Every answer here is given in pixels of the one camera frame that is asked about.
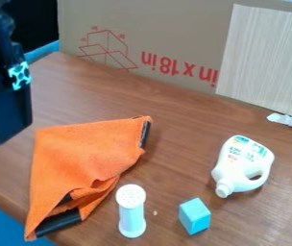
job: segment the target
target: orange towel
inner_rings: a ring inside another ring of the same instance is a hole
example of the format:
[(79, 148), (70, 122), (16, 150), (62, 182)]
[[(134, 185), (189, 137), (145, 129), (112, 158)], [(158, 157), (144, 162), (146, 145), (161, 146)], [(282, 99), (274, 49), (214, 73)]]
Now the orange towel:
[(36, 132), (25, 239), (85, 220), (144, 153), (149, 116)]

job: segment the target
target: thread spool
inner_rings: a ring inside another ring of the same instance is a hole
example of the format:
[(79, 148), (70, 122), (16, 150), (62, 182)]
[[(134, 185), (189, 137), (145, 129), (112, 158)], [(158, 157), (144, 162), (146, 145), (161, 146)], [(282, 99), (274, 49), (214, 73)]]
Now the thread spool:
[(128, 238), (136, 238), (146, 231), (144, 216), (145, 190), (136, 184), (127, 184), (116, 192), (119, 205), (118, 229)]

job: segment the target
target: detergent bottle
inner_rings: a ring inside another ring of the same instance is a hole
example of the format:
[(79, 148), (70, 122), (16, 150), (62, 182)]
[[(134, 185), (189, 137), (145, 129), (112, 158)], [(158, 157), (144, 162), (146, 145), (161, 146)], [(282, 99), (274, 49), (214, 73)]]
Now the detergent bottle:
[(235, 135), (223, 145), (218, 162), (211, 172), (217, 183), (215, 193), (226, 198), (262, 186), (268, 179), (274, 154), (263, 145)]

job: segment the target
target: table surface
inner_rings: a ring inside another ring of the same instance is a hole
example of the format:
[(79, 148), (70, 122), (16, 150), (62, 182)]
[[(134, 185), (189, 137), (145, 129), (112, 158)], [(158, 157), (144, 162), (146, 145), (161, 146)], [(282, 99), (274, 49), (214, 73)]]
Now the table surface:
[[(118, 232), (114, 191), (85, 222), (49, 235), (51, 240), (59, 245), (292, 245), (292, 128), (268, 122), (270, 111), (60, 53), (31, 70), (35, 121), (0, 147), (0, 209), (24, 223), (37, 129), (151, 115), (155, 123), (147, 153), (117, 186), (145, 188), (146, 233), (130, 240)], [(262, 143), (276, 160), (263, 188), (221, 199), (210, 171), (232, 135)], [(178, 205), (194, 197), (203, 200), (212, 218), (207, 231), (189, 236)]]

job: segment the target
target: cube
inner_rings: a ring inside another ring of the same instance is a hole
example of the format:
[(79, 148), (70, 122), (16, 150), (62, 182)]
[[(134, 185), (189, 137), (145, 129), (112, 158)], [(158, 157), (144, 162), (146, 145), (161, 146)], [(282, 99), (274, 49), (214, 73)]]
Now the cube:
[(209, 227), (211, 212), (200, 198), (179, 205), (179, 219), (189, 234), (196, 234)]

